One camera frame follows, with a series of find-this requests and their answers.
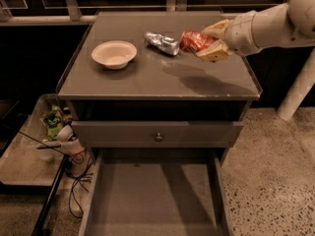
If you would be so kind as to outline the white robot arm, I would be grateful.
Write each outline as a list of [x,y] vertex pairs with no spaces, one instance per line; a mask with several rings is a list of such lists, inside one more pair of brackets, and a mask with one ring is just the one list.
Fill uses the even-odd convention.
[[248,56],[271,47],[307,47],[315,44],[315,0],[287,3],[238,15],[203,29],[216,39],[196,56],[217,62],[231,54]]

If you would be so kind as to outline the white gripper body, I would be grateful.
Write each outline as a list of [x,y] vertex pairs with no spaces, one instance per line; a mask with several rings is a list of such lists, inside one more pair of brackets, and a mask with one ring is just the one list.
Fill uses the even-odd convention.
[[239,56],[259,53],[261,49],[256,45],[252,32],[252,25],[256,11],[238,15],[231,20],[224,32],[223,41],[228,48]]

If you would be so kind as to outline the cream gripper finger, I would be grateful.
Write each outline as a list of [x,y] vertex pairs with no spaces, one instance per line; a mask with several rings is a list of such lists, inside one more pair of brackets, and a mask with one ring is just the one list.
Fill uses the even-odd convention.
[[218,62],[227,59],[232,55],[232,51],[222,40],[216,40],[208,48],[196,53],[196,56],[207,62]]
[[222,20],[202,30],[203,35],[212,36],[217,39],[225,39],[225,32],[227,31],[231,20]]

